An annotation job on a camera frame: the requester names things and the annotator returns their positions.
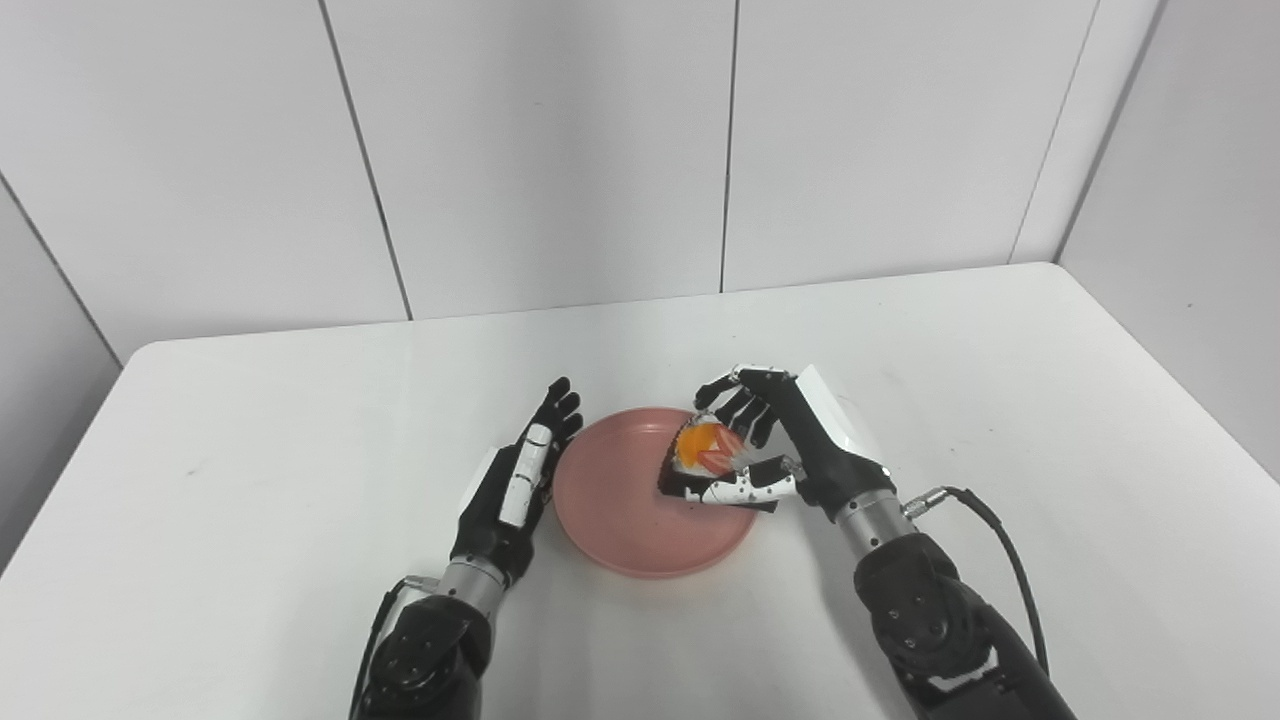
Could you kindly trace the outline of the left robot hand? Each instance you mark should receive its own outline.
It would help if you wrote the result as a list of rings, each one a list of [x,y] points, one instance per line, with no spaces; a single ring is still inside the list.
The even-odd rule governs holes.
[[[517,439],[481,462],[477,487],[460,515],[452,559],[485,562],[507,588],[524,578],[556,469],[584,428],[580,404],[570,378],[561,377]]]

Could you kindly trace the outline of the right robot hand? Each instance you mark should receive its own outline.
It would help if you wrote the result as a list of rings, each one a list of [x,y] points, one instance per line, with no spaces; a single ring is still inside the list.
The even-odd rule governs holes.
[[[737,365],[700,387],[692,406],[737,436],[745,450],[764,448],[774,429],[785,433],[788,448],[748,464],[728,457],[718,473],[671,468],[662,482],[667,495],[767,512],[781,498],[797,496],[835,520],[863,495],[897,489],[814,365],[799,373]]]

